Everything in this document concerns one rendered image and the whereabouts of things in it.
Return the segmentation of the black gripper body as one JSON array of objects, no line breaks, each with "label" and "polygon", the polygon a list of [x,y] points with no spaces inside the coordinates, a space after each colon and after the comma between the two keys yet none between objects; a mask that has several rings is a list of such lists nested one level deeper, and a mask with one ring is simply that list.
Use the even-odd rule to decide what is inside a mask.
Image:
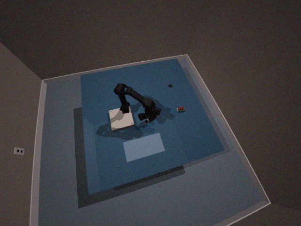
[{"label": "black gripper body", "polygon": [[[150,112],[150,113],[151,113],[151,112]],[[145,111],[144,114],[142,114],[142,113],[138,114],[138,117],[139,117],[140,121],[144,120],[144,118],[146,118],[146,116],[147,116],[148,114],[150,114],[150,113],[147,113],[147,112]]]}]

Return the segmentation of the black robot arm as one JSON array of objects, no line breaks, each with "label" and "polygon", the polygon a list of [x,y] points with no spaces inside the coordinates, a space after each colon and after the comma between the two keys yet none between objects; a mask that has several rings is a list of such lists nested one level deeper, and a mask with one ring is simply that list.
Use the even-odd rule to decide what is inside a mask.
[{"label": "black robot arm", "polygon": [[[124,91],[125,87],[127,89]],[[124,83],[118,83],[114,89],[114,92],[116,95],[118,95],[121,101],[120,110],[122,111],[122,113],[129,113],[130,103],[126,101],[125,95],[130,95],[131,97],[142,103],[147,113],[151,112],[146,116],[150,121],[156,119],[156,115],[159,115],[161,112],[161,109],[155,107],[156,104],[151,99],[143,97]]]}]

